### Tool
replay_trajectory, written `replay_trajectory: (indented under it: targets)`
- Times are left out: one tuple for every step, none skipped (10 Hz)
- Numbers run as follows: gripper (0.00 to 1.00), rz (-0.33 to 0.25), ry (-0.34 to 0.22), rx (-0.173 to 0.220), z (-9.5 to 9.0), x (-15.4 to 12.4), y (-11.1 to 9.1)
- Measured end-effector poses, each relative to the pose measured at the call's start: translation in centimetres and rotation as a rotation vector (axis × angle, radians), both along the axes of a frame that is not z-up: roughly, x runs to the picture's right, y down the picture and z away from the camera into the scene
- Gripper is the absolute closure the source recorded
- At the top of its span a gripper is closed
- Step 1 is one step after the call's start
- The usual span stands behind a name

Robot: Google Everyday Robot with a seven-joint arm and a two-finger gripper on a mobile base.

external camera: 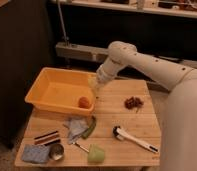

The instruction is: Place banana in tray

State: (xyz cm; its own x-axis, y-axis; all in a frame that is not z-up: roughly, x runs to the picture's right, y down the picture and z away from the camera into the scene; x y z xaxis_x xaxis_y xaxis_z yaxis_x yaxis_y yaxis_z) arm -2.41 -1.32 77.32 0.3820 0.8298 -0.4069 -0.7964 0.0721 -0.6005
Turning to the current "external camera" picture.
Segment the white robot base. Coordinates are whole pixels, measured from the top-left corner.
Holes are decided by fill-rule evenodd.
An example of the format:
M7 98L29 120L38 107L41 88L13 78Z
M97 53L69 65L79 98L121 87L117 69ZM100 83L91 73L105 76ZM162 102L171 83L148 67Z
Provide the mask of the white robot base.
M197 171L197 79L181 82L167 98L160 171Z

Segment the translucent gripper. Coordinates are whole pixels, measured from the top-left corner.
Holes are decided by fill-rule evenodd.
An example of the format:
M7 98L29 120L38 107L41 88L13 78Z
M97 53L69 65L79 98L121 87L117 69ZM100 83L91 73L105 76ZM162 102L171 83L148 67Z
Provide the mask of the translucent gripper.
M88 78L88 84L89 84L89 87L91 88L94 96L98 97L99 96L99 91L102 88L102 84L100 84L98 82L97 77L96 76L90 76Z

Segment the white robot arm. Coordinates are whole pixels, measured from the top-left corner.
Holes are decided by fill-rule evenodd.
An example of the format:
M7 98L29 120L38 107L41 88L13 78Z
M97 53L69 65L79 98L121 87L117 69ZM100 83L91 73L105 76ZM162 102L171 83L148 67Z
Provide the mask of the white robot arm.
M107 59L97 69L96 75L89 79L89 86L93 93L97 95L102 87L114 80L127 66L143 73L168 91L172 91L179 85L193 82L189 77L193 68L139 53L133 44L114 41L108 46Z

